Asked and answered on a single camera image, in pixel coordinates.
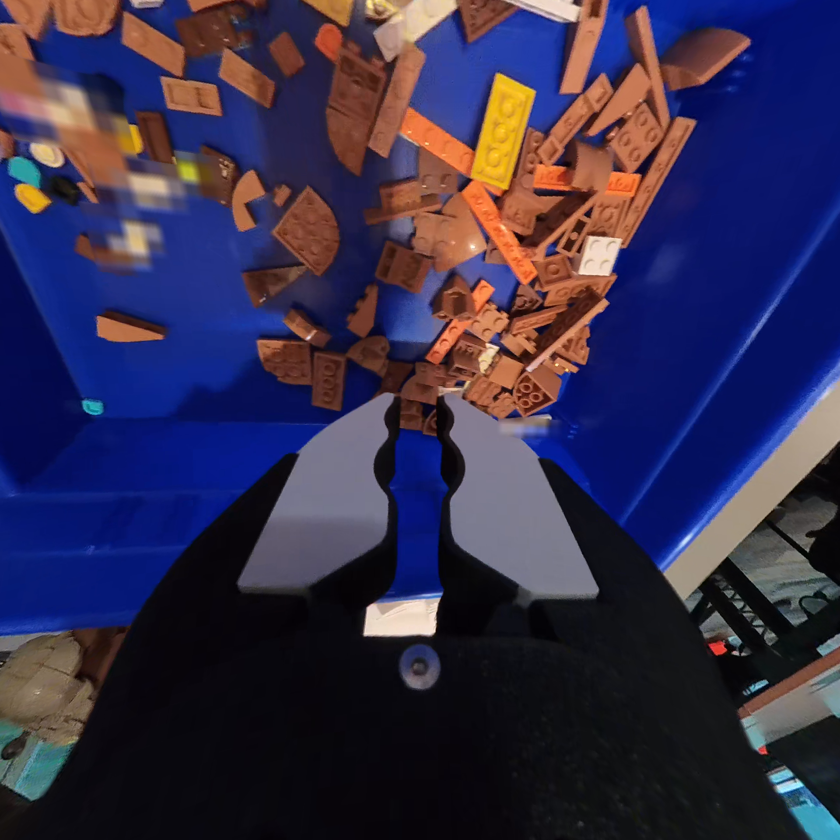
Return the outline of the white long lego plate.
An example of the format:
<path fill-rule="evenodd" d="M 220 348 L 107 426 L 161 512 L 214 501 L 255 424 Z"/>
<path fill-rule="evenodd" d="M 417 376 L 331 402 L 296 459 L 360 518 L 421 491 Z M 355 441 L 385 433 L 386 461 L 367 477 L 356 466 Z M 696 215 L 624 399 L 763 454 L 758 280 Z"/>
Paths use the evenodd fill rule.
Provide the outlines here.
<path fill-rule="evenodd" d="M 507 1 L 521 9 L 562 24 L 577 23 L 581 16 L 581 3 L 575 1 Z"/>

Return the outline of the blue plastic parts bin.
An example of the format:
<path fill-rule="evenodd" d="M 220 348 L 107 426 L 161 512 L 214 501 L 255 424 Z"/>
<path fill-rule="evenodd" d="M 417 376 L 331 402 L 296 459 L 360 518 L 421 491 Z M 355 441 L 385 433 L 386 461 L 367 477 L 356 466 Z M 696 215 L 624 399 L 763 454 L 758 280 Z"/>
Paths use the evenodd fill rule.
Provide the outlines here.
<path fill-rule="evenodd" d="M 648 2 L 665 51 L 706 26 L 750 37 L 755 100 L 747 160 L 723 176 L 731 257 L 701 280 L 705 304 L 676 327 L 723 350 L 708 385 L 660 448 L 569 449 L 561 420 L 537 450 L 573 472 L 661 569 L 732 497 L 838 377 L 838 2 Z M 284 80 L 305 66 L 288 33 L 269 43 Z M 664 186 L 636 235 L 646 233 Z M 616 262 L 618 270 L 627 267 Z M 594 321 L 618 313 L 613 304 Z M 165 331 L 114 310 L 96 318 L 119 348 Z M 2 464 L 2 635 L 126 625 L 184 547 L 232 499 L 327 423 L 101 421 L 23 485 Z"/>

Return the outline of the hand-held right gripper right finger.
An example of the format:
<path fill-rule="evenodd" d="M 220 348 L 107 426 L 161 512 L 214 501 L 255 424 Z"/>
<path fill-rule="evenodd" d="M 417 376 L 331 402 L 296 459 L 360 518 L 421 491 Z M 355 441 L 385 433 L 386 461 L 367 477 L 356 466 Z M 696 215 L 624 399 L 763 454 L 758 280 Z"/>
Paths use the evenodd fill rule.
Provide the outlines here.
<path fill-rule="evenodd" d="M 513 585 L 522 604 L 592 600 L 599 586 L 537 454 L 462 397 L 437 404 L 441 524 L 456 550 Z"/>

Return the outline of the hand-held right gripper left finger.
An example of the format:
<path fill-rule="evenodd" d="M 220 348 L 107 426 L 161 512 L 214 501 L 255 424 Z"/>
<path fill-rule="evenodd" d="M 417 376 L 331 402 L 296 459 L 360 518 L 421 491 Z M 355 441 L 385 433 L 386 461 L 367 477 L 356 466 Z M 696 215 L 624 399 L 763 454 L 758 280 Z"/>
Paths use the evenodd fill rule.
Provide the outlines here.
<path fill-rule="evenodd" d="M 401 399 L 383 394 L 341 416 L 297 453 L 245 567 L 247 594 L 366 607 L 394 582 Z"/>

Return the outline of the pile of brown lego pieces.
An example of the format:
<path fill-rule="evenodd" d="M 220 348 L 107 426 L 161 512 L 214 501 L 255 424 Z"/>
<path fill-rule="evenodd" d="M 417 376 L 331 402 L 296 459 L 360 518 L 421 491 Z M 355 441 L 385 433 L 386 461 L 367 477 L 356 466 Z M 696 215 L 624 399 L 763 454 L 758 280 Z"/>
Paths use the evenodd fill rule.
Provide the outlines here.
<path fill-rule="evenodd" d="M 368 208 L 382 184 L 415 181 L 420 149 L 397 131 L 390 156 L 364 147 L 360 175 L 333 148 L 349 126 L 333 106 L 334 64 L 313 41 L 327 19 L 305 2 L 266 2 L 250 10 L 227 2 L 223 24 L 230 45 L 193 56 L 187 34 L 177 31 L 187 2 L 134 9 L 130 2 L 47 2 L 39 37 L 36 2 L 22 14 L 2 2 L 2 25 L 19 25 L 35 53 L 35 70 L 55 93 L 56 115 L 107 118 L 115 114 L 125 139 L 136 112 L 161 117 L 177 167 L 186 182 L 174 184 L 175 164 L 143 155 L 126 159 L 128 180 L 103 182 L 96 197 L 74 164 L 50 169 L 29 156 L 28 139 L 50 139 L 47 111 L 29 100 L 2 98 L 2 128 L 15 137 L 24 169 L 38 170 L 37 187 L 51 204 L 30 213 L 16 198 L 20 182 L 2 161 L 2 464 L 23 485 L 87 425 L 132 419 L 286 424 L 327 423 L 338 415 L 312 403 L 311 386 L 270 384 L 275 375 L 258 362 L 257 339 L 301 341 L 283 319 L 292 309 L 331 333 L 326 351 L 352 344 L 345 325 L 351 305 L 374 283 L 382 251 L 395 251 L 397 269 L 374 317 L 374 335 L 391 343 L 392 357 L 420 360 L 443 329 L 434 324 L 431 300 L 445 277 L 465 271 L 478 280 L 478 251 L 449 266 L 444 245 L 430 255 L 413 253 L 413 217 L 367 224 Z M 123 44 L 125 10 L 185 50 L 182 74 L 165 69 Z M 561 27 L 516 12 L 488 35 L 468 44 L 463 27 L 447 18 L 421 38 L 425 62 L 413 107 L 474 148 L 490 88 L 501 73 L 536 91 L 530 124 L 547 129 L 572 97 L 558 94 Z M 288 79 L 269 44 L 288 33 L 304 67 Z M 269 107 L 218 75 L 224 49 L 237 67 L 255 68 L 275 85 Z M 569 449 L 662 445 L 691 414 L 721 362 L 712 339 L 691 338 L 676 327 L 705 304 L 701 280 L 714 277 L 720 252 L 735 234 L 710 233 L 716 215 L 733 222 L 734 209 L 712 210 L 723 198 L 723 176 L 747 160 L 758 82 L 755 49 L 745 52 L 706 86 L 669 93 L 676 115 L 698 118 L 699 135 L 687 159 L 657 199 L 647 232 L 618 265 L 618 313 L 595 321 L 592 355 L 582 373 L 570 375 L 549 409 L 573 441 Z M 302 279 L 275 293 L 279 280 L 259 280 L 268 290 L 251 302 L 241 275 L 260 277 L 305 266 Z M 114 310 L 159 325 L 163 340 L 119 349 L 97 335 L 100 312 Z M 101 416 L 81 409 L 81 399 L 105 403 Z"/>

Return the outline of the yellow lego plate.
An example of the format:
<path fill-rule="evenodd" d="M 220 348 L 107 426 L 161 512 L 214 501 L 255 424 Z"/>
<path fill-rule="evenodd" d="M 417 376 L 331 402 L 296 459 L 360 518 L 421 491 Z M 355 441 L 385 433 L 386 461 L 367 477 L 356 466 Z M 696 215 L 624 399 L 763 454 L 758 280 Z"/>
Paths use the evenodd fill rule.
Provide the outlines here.
<path fill-rule="evenodd" d="M 470 177 L 504 193 L 517 169 L 536 91 L 501 73 L 490 88 Z"/>

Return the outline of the white square lego plate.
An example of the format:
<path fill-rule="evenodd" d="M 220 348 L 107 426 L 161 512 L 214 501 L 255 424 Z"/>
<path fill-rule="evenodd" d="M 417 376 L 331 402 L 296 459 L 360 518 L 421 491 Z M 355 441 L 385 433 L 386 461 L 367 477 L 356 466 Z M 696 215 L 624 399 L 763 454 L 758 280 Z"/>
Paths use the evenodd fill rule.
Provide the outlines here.
<path fill-rule="evenodd" d="M 574 272 L 584 277 L 606 277 L 613 273 L 622 249 L 620 238 L 588 235 L 573 261 Z"/>

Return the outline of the white lego brick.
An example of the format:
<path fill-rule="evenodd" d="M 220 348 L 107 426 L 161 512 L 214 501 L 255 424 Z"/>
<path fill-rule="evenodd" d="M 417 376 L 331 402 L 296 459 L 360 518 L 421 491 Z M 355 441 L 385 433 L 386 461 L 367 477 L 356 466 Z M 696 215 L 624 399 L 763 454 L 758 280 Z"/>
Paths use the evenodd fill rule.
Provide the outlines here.
<path fill-rule="evenodd" d="M 458 7 L 456 1 L 412 1 L 374 31 L 385 63 L 392 62 L 406 44 L 415 44 Z"/>

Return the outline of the brown curved lego slope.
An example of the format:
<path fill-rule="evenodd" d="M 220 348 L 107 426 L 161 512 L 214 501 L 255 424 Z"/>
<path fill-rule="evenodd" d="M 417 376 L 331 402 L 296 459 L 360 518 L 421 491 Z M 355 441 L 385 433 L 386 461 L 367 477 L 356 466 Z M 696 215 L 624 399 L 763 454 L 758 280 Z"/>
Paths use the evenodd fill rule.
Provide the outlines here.
<path fill-rule="evenodd" d="M 751 46 L 751 38 L 729 28 L 700 28 L 683 35 L 661 57 L 670 91 L 705 84 Z"/>

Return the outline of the tan brown lego animal model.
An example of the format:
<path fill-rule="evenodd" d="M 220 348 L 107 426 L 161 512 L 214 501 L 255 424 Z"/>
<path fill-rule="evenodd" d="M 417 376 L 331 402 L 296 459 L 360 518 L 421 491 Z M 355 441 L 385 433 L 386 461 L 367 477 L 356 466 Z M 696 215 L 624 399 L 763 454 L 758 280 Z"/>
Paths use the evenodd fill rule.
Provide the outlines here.
<path fill-rule="evenodd" d="M 2 666 L 2 719 L 59 747 L 75 743 L 128 631 L 88 628 L 28 640 Z"/>

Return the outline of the orange long lego plate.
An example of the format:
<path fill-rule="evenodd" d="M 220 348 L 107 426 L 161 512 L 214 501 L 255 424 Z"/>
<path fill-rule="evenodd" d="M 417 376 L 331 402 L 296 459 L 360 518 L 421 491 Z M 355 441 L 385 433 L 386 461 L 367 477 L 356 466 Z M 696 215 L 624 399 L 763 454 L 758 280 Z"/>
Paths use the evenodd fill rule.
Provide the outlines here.
<path fill-rule="evenodd" d="M 420 150 L 425 150 L 470 178 L 475 152 L 465 143 L 440 128 L 414 108 L 409 107 L 400 128 L 400 135 Z"/>
<path fill-rule="evenodd" d="M 638 173 L 614 171 L 611 173 L 603 192 L 607 196 L 634 197 L 642 178 Z M 572 180 L 573 172 L 568 167 L 538 164 L 533 175 L 533 188 L 535 191 L 550 193 L 585 192 L 594 189 L 592 187 L 573 186 Z"/>
<path fill-rule="evenodd" d="M 461 192 L 470 212 L 496 245 L 514 276 L 522 285 L 528 285 L 537 275 L 532 261 L 525 256 L 516 236 L 502 222 L 500 212 L 486 188 L 470 181 Z"/>

